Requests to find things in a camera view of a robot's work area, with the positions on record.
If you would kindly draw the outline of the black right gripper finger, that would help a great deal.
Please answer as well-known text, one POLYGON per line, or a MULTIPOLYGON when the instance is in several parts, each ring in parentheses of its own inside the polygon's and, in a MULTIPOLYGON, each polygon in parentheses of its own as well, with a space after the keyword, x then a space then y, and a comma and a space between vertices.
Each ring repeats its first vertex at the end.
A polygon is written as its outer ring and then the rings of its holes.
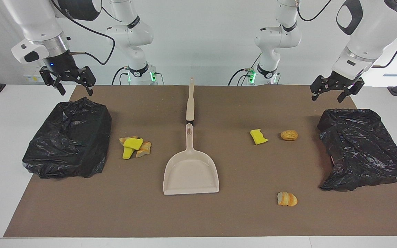
POLYGON ((60 95, 64 96, 66 91, 61 84, 61 77, 60 75, 57 75, 56 79, 52 77, 53 73, 46 67, 43 66, 39 70, 40 76, 42 77, 44 83, 46 86, 52 86, 53 88, 57 89, 60 93, 60 95))
POLYGON ((96 83, 96 78, 89 66, 84 66, 81 69, 76 69, 72 74, 73 82, 82 85, 89 96, 93 95, 93 86, 96 83))

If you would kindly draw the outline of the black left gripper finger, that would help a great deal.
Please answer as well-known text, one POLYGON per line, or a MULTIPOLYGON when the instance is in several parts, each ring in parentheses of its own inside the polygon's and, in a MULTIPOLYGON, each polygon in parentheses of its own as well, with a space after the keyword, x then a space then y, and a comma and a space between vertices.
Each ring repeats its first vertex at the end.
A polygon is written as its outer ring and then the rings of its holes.
POLYGON ((310 85, 310 90, 312 93, 312 101, 315 102, 321 94, 330 91, 328 79, 326 79, 322 75, 319 75, 310 85))
POLYGON ((338 102, 342 103, 346 97, 358 94, 359 91, 362 89, 363 85, 364 80, 358 79, 356 82, 353 83, 353 85, 344 88, 340 95, 337 97, 338 102))

